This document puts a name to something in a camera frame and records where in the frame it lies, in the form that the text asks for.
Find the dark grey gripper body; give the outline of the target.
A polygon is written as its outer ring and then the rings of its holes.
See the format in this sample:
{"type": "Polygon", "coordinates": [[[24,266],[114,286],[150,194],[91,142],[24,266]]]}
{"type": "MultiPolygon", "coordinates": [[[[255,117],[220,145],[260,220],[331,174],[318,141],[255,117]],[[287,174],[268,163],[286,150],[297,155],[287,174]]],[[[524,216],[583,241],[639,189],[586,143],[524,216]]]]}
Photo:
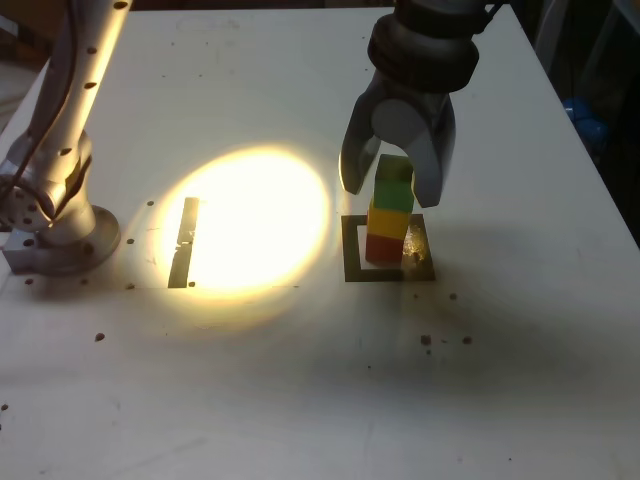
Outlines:
{"type": "Polygon", "coordinates": [[[421,115],[429,118],[431,123],[438,124],[445,106],[450,104],[448,94],[424,92],[403,85],[382,73],[375,73],[364,92],[358,97],[365,105],[374,107],[388,99],[401,100],[408,103],[421,115]]]}

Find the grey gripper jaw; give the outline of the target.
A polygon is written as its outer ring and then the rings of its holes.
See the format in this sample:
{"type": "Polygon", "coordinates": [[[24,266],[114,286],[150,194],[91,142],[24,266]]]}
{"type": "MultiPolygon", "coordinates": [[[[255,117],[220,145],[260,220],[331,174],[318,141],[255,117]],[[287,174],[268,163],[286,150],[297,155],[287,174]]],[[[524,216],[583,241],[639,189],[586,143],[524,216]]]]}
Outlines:
{"type": "Polygon", "coordinates": [[[340,150],[341,184],[353,195],[360,192],[381,144],[371,122],[375,106],[375,99],[356,101],[340,150]]]}
{"type": "Polygon", "coordinates": [[[373,112],[371,125],[385,143],[400,148],[414,171],[413,193],[421,208],[440,203],[455,145],[455,116],[451,101],[439,114],[427,115],[400,99],[387,99],[373,112]]]}

